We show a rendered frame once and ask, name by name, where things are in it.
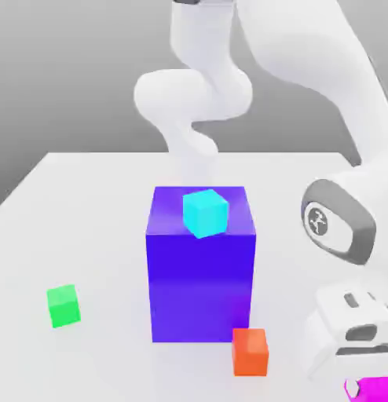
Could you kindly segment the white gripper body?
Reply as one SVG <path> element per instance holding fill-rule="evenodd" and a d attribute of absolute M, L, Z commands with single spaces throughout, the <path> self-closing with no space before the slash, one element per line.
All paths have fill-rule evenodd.
<path fill-rule="evenodd" d="M 302 369 L 312 380 L 388 375 L 388 317 L 347 323 L 313 312 L 304 327 Z"/>

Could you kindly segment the small orange cube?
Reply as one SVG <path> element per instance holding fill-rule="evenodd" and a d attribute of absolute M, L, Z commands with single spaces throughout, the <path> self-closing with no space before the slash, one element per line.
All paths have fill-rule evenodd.
<path fill-rule="evenodd" d="M 262 376 L 268 372 L 269 347 L 262 328 L 234 328 L 232 367 L 235 376 Z"/>

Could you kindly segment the small green cube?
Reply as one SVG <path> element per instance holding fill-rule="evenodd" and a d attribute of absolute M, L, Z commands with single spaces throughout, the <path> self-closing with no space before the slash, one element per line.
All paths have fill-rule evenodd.
<path fill-rule="evenodd" d="M 73 284 L 51 288 L 46 292 L 46 296 L 53 328 L 81 320 L 79 300 Z"/>

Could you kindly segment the large blue box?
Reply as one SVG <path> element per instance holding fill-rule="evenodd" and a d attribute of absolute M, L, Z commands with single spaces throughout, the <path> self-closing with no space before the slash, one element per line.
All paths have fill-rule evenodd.
<path fill-rule="evenodd" d="M 183 196 L 196 190 L 153 193 L 145 240 L 154 342 L 230 342 L 249 325 L 256 231 L 247 193 L 215 188 L 229 203 L 227 229 L 197 239 L 183 223 Z"/>

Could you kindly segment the small magenta cube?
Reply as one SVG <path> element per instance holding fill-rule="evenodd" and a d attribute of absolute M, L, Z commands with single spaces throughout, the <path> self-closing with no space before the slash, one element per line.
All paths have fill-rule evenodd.
<path fill-rule="evenodd" d="M 357 380 L 360 392 L 350 402 L 388 402 L 388 376 L 360 378 Z"/>

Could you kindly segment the small cyan cube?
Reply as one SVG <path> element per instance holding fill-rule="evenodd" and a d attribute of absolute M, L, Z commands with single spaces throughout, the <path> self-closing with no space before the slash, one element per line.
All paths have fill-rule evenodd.
<path fill-rule="evenodd" d="M 183 223 L 197 238 L 222 234 L 229 220 L 229 202 L 213 189 L 183 195 Z"/>

